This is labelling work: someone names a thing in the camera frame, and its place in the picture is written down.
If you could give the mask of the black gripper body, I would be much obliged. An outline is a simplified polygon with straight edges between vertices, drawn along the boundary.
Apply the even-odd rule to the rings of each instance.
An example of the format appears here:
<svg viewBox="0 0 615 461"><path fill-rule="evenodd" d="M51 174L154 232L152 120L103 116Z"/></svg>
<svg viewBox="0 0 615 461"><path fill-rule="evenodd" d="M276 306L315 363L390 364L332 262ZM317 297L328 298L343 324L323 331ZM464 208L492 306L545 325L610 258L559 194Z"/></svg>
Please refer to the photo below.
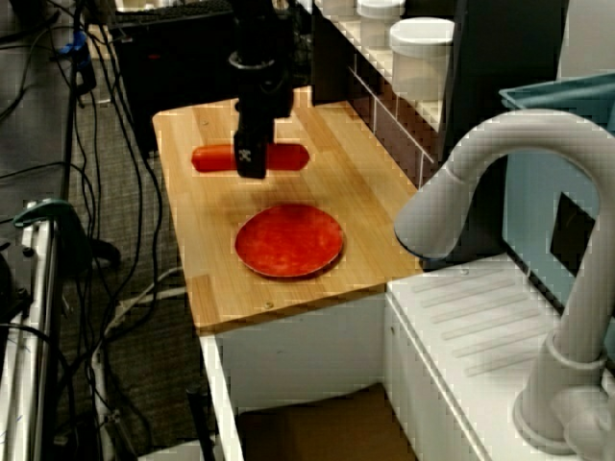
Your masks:
<svg viewBox="0 0 615 461"><path fill-rule="evenodd" d="M289 117L293 107L289 59L282 57L249 64L235 51L229 62L238 83L238 102L235 105L239 116L237 130L266 135L267 122Z"/></svg>

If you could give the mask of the black gripper finger with logo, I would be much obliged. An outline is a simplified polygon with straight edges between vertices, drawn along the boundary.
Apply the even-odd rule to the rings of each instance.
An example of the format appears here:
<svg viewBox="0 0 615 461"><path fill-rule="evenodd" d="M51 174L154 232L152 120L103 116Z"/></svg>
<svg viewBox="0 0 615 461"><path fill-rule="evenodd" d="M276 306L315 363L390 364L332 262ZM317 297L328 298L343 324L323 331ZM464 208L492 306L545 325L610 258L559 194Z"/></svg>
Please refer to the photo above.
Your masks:
<svg viewBox="0 0 615 461"><path fill-rule="evenodd" d="M266 176L268 138L264 133L238 130L234 134L234 160L242 178L262 180Z"/></svg>

